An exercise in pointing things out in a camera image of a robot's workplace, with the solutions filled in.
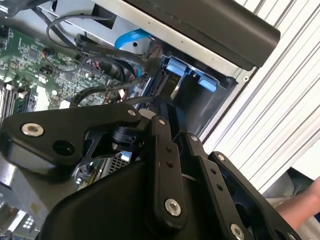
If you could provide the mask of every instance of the motherboard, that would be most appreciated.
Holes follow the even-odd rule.
[[[0,25],[1,119],[13,113],[58,109],[85,88],[113,83],[96,62],[79,62],[50,49],[47,60],[61,71],[53,69],[43,56],[49,49],[37,39]],[[107,103],[106,98],[105,93],[93,94],[81,105]]]

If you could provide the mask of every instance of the white corrugated panel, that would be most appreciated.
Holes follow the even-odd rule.
[[[262,193],[320,138],[320,1],[238,0],[281,40],[212,135]]]

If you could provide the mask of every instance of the green circuit board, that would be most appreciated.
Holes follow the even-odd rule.
[[[74,72],[56,71],[42,56],[45,48],[47,46],[36,39],[0,26],[0,81],[29,92],[28,112],[58,109],[62,101],[70,101],[84,88],[103,86],[114,81],[90,64],[90,60],[89,63],[80,63],[61,52],[52,51],[48,59],[61,70],[72,70],[81,64]],[[105,97],[104,93],[93,94],[81,105],[98,105]],[[16,99],[13,113],[24,101],[23,98]]]

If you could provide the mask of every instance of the capacitor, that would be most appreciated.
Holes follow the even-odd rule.
[[[90,81],[92,81],[95,78],[95,76],[89,72],[87,72],[84,76]]]

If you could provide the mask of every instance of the silver screw head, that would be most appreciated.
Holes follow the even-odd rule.
[[[163,124],[163,125],[166,125],[166,122],[163,121],[162,119],[159,119],[159,122],[160,122],[161,124]]]
[[[244,77],[242,78],[242,81],[248,82],[248,81],[249,81],[249,77],[248,77],[248,76],[244,76]]]
[[[45,130],[42,126],[36,123],[26,123],[22,126],[21,131],[23,134],[30,137],[40,137],[45,133]]]
[[[222,156],[221,154],[218,154],[217,157],[220,161],[225,161],[225,157]]]
[[[245,234],[237,224],[231,224],[230,229],[236,239],[245,240]]]
[[[288,236],[291,240],[297,240],[291,232],[288,232]]]
[[[199,141],[199,139],[198,139],[195,135],[192,135],[192,136],[191,136],[191,139],[192,139],[193,141],[195,141],[195,142],[198,142],[198,141]]]
[[[181,207],[174,199],[167,199],[164,202],[165,210],[174,217],[179,217],[181,215]]]
[[[135,116],[135,115],[136,115],[136,113],[135,113],[134,111],[132,111],[132,110],[128,110],[128,113],[129,113],[130,115],[132,115],[132,116]]]

